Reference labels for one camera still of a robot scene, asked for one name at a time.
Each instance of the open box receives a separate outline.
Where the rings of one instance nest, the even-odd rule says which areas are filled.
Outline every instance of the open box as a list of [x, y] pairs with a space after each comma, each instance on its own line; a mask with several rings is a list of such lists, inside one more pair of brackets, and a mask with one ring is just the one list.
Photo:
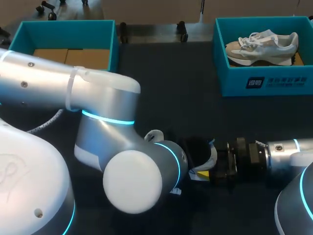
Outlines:
[[118, 44], [114, 21], [30, 21], [21, 23], [9, 49], [116, 72]]
[[[267, 29], [278, 35], [296, 32], [304, 66], [231, 67], [225, 45]], [[313, 94], [313, 27], [307, 17], [217, 18], [213, 45], [223, 96]]]

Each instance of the teal box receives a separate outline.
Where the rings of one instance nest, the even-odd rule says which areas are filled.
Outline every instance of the teal box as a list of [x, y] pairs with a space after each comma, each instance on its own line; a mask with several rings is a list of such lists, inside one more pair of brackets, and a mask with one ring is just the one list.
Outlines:
[[22, 22], [9, 50], [33, 55], [35, 49], [109, 49], [107, 69], [116, 72], [119, 41], [114, 21]]
[[[278, 35], [296, 32], [304, 66], [231, 67], [224, 46], [267, 29]], [[313, 94], [313, 27], [307, 17], [217, 18], [213, 55], [223, 96]], [[248, 87], [250, 81], [260, 86]]]

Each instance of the cable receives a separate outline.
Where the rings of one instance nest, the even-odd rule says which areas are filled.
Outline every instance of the cable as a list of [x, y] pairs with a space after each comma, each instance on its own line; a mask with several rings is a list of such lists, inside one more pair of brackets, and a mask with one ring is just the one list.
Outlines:
[[61, 116], [63, 111], [64, 111], [63, 109], [60, 109], [59, 111], [57, 111], [57, 113], [50, 120], [48, 120], [44, 124], [34, 128], [34, 129], [27, 131], [27, 133], [34, 134], [34, 133], [41, 131], [41, 130], [45, 129], [46, 127], [50, 126], [52, 123], [54, 123]]

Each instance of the black table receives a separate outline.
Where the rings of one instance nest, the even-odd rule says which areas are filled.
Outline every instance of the black table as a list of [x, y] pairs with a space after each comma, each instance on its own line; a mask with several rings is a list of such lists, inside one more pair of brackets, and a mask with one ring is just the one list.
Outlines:
[[[181, 137], [214, 136], [217, 141], [313, 135], [313, 96], [222, 98], [210, 42], [121, 45], [119, 61], [119, 73], [141, 84], [135, 119], [141, 136], [151, 129], [171, 129]], [[2, 107], [0, 113], [7, 122], [26, 130], [53, 112]], [[274, 205], [279, 190], [263, 183], [239, 184], [229, 194], [223, 187], [189, 182], [180, 186], [181, 196], [169, 195], [147, 213], [117, 211], [105, 197], [102, 174], [73, 155], [80, 115], [66, 112], [38, 134], [61, 152], [68, 165], [77, 203], [75, 234], [278, 234]]]

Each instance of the shoe sole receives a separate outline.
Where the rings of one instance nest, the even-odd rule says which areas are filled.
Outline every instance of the shoe sole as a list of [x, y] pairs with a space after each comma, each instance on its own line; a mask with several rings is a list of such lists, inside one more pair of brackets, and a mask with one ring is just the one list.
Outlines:
[[[227, 56], [231, 61], [243, 65], [243, 66], [251, 66], [253, 63], [259, 61], [259, 60], [240, 60], [236, 58], [232, 58], [230, 56]], [[273, 58], [269, 57], [267, 59], [263, 59], [264, 61], [270, 62], [274, 65], [280, 65], [280, 66], [290, 66], [292, 65], [292, 58], [286, 59], [286, 58]]]

